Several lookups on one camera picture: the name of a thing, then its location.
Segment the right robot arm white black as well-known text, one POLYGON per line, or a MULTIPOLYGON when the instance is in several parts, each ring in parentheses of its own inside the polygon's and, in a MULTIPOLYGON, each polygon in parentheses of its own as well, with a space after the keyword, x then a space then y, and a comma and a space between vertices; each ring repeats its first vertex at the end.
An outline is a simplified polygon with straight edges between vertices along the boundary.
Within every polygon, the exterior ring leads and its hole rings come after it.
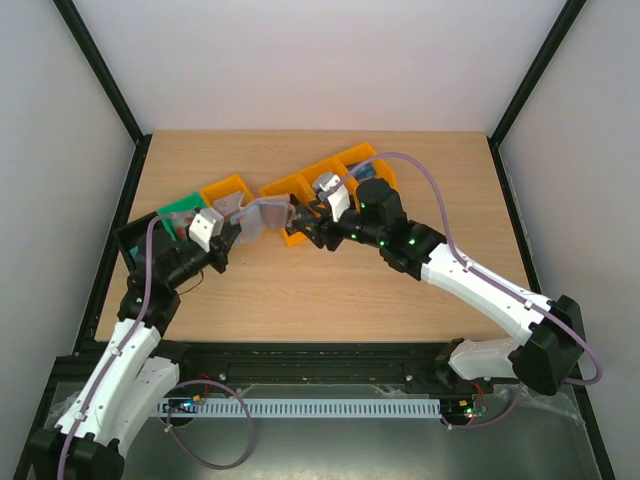
POLYGON ((399 193, 383 179, 361 183, 354 196, 340 187, 327 199, 296 204, 291 226, 329 251, 345 240, 375 247, 392 269, 449 292, 505 331, 503 339, 446 345, 436 379, 447 391, 480 378, 511 378, 551 396, 584 351, 571 329, 581 317, 574 300, 520 288, 452 251, 443 234, 407 217, 399 193))

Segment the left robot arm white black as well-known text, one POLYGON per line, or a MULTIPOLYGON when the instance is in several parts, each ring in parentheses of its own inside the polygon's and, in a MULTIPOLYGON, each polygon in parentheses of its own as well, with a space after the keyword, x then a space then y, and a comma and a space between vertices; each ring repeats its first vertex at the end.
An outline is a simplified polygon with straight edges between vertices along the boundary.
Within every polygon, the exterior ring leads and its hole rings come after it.
POLYGON ((177 386, 186 346, 161 340, 180 305, 179 287, 206 267, 225 271, 241 232, 211 209, 196 212, 174 241, 161 216, 128 226, 137 252, 113 333, 88 380, 55 424, 29 441, 38 479, 119 479, 140 430, 177 386))

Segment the red white card stack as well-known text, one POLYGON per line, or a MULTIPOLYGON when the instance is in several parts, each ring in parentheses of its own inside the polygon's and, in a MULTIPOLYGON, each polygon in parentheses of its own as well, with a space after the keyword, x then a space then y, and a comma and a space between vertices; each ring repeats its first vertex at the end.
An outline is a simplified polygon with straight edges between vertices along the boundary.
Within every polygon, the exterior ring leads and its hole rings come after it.
POLYGON ((194 219, 193 212, 172 213, 170 216, 171 229, 177 240, 186 241, 188 239, 188 227, 194 219))

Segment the blue card stack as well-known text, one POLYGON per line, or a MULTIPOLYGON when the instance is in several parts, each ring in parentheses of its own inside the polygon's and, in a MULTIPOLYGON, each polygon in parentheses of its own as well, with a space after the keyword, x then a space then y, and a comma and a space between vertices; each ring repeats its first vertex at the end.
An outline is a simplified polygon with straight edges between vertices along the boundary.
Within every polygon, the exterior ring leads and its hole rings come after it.
POLYGON ((347 166, 349 171, 354 171, 353 178, 361 183, 376 177, 376 170, 372 164, 367 164, 360 169, 356 168, 356 164, 347 166))

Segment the yellow bin single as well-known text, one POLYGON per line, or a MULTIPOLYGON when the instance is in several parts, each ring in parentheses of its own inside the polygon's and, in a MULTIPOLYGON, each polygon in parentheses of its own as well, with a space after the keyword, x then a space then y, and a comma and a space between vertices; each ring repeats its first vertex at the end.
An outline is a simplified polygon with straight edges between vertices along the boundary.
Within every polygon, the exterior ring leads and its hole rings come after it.
POLYGON ((234 174, 207 185, 199 191, 208 207, 229 218, 254 200, 254 195, 240 175, 234 174))

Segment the green bin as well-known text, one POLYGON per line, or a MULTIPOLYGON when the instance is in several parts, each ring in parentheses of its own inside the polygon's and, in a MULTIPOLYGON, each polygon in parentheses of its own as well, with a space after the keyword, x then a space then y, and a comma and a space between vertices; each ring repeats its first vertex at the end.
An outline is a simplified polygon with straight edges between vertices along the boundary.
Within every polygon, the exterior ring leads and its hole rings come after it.
POLYGON ((172 240, 187 241, 187 228, 193 221, 196 210, 206 208, 207 204, 199 192, 191 193, 173 203, 160 207, 157 214, 172 240))

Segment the yellow triple bin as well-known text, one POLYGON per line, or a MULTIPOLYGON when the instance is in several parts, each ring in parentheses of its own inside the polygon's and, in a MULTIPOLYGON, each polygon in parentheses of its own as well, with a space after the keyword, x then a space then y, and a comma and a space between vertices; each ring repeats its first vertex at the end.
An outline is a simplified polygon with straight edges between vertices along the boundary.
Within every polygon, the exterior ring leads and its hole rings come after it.
MULTIPOLYGON (((317 199, 318 192, 335 186, 348 173, 354 171, 359 163, 376 155, 377 152, 370 143, 361 143, 266 184, 259 189, 259 193, 263 197, 293 196, 299 204, 308 205, 317 199)), ((384 179, 392 188, 398 189, 394 170, 385 160, 378 159, 357 170, 345 181, 339 192, 344 199, 346 194, 349 194, 351 203, 359 210, 361 201, 356 189, 365 180, 370 179, 384 179)))

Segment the black bin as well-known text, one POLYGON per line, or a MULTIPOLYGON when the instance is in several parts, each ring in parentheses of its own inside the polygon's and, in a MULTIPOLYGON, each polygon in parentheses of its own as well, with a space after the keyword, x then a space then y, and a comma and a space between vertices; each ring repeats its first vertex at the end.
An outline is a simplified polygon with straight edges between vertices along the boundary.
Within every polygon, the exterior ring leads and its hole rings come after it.
POLYGON ((135 256, 144 242, 149 222, 157 216, 156 211, 129 223, 116 227, 112 236, 129 272, 136 269, 135 256))

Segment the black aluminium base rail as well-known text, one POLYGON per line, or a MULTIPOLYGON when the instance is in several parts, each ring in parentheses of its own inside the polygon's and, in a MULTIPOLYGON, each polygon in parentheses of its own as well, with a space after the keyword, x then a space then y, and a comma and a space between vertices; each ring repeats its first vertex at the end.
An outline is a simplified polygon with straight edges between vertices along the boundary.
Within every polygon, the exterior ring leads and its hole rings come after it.
POLYGON ((179 368, 180 380, 210 379, 231 387, 267 385, 383 385, 431 397, 467 396, 495 383, 524 383, 553 395, 577 373, 583 351, 558 341, 534 339, 510 347, 504 373, 488 368, 465 380, 449 366, 458 340, 401 344, 233 344, 160 342, 152 356, 179 368))

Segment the left black frame post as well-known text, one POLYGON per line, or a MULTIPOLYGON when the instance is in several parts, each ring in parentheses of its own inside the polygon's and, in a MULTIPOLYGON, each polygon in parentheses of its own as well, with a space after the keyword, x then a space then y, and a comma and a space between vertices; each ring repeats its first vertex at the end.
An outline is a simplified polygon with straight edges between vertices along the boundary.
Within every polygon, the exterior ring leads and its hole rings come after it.
POLYGON ((53 4, 85 57, 129 137, 134 144, 140 144, 145 134, 136 121, 133 112, 127 104, 124 95, 117 85, 77 6, 71 0, 53 0, 53 4))

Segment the black frame post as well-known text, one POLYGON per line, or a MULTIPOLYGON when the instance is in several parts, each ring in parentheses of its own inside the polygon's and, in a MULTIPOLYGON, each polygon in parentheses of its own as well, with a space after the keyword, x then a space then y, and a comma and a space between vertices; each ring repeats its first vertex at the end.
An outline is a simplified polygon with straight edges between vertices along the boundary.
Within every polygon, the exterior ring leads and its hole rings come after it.
POLYGON ((124 95, 117 85, 77 6, 71 0, 53 0, 53 4, 85 57, 129 137, 134 144, 140 144, 145 134, 136 121, 133 112, 127 104, 124 95))
POLYGON ((586 4, 586 0, 567 0, 564 2, 496 128, 488 138, 488 144, 492 152, 497 151, 506 139, 511 127, 586 4))

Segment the right black frame post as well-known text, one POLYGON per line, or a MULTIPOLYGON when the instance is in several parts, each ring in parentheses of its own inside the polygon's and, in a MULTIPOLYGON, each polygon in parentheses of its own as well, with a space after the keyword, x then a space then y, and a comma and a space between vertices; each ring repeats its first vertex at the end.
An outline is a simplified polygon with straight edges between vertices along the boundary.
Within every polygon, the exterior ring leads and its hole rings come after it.
POLYGON ((497 151, 506 139, 511 127, 586 4, 586 0, 567 0, 564 2, 496 128, 488 138, 488 144, 492 152, 497 151))

